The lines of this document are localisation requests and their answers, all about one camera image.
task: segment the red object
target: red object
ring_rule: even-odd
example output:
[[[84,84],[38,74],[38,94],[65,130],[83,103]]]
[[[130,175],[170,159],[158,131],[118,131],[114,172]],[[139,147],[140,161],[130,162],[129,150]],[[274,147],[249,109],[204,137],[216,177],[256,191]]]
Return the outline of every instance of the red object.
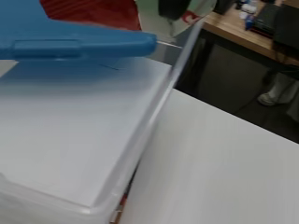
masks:
[[[40,0],[49,18],[141,30],[134,0]]]
[[[121,198],[121,202],[120,202],[120,205],[121,206],[125,206],[126,202],[127,202],[127,198],[128,198],[128,195],[127,194],[124,194]]]

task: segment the plastic lid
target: plastic lid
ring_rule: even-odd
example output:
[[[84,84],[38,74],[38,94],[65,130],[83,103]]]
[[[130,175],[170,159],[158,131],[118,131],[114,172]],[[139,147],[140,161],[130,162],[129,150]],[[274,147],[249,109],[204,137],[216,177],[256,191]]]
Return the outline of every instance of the plastic lid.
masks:
[[[168,71],[144,58],[17,64],[0,78],[1,176],[86,207],[120,198]]]
[[[70,60],[134,57],[155,50],[155,35],[54,21],[38,0],[0,7],[0,60]]]

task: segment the white table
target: white table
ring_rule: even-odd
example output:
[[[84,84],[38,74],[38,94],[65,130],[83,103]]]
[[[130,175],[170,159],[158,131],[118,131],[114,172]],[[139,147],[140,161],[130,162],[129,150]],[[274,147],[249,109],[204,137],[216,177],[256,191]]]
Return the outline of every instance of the white table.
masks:
[[[173,91],[121,224],[183,223],[299,223],[299,146]]]

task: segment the white surface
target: white surface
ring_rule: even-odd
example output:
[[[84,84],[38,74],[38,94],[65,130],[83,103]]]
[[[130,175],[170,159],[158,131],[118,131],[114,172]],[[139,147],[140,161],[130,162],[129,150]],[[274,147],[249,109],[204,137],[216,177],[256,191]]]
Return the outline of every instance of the white surface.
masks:
[[[173,91],[121,224],[297,224],[299,147]]]
[[[19,63],[6,73],[0,79],[1,175],[85,206],[112,193],[112,172],[170,68],[149,59],[119,67]]]

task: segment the black device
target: black device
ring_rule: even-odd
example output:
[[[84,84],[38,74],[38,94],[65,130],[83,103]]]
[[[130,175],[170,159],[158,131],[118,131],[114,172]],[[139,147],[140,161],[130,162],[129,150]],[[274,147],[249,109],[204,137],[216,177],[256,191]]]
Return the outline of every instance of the black device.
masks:
[[[287,56],[299,55],[299,8],[282,5],[275,22],[274,43]]]
[[[228,9],[230,9],[234,2],[235,0],[218,0],[214,11],[223,15]]]
[[[260,35],[273,37],[276,28],[276,18],[279,7],[273,4],[266,4],[258,16],[254,19],[251,31]]]
[[[186,12],[191,0],[159,0],[159,15],[176,21]]]
[[[272,3],[272,4],[275,4],[275,1],[276,1],[276,0],[262,0],[262,2],[265,2],[265,3]]]

